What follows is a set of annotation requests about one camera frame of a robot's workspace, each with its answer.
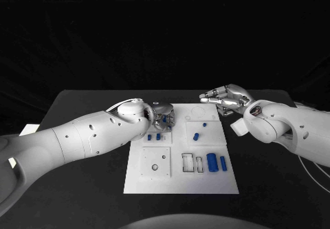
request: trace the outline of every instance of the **black curtain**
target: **black curtain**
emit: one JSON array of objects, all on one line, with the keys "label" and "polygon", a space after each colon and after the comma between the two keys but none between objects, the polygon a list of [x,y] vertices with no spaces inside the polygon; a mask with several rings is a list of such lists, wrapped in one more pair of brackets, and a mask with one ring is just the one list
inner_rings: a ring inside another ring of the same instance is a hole
[{"label": "black curtain", "polygon": [[65,89],[210,90],[233,83],[287,90],[326,110],[327,24],[317,2],[1,5],[1,134],[40,123]]}]

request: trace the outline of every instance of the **black table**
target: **black table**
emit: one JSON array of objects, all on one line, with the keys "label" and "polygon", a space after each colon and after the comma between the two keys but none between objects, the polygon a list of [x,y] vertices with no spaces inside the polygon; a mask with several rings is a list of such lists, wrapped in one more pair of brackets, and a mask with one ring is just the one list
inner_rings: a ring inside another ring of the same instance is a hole
[{"label": "black table", "polygon": [[[39,131],[105,110],[117,102],[199,103],[207,90],[60,92]],[[281,90],[249,90],[255,99],[294,107]],[[239,195],[124,194],[130,143],[101,156],[78,160],[45,174],[0,218],[0,228],[112,229],[166,214],[229,216],[269,228],[330,228],[330,195],[310,179],[297,155],[251,134],[238,137],[222,117]]]}]

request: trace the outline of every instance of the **small blue object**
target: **small blue object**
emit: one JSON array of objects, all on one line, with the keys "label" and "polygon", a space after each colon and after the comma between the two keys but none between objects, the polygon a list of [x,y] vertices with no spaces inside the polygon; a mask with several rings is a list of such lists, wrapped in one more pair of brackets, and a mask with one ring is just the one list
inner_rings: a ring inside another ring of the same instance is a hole
[{"label": "small blue object", "polygon": [[222,171],[226,171],[225,157],[223,156],[220,156],[220,161],[222,161]]},{"label": "small blue object", "polygon": [[194,133],[194,141],[197,140],[199,137],[199,133]]},{"label": "small blue object", "polygon": [[210,154],[206,154],[206,158],[207,158],[207,165],[209,165],[209,171],[213,173],[213,172],[218,172],[219,171],[219,168],[218,168],[218,163],[216,163],[216,156],[213,153]]}]

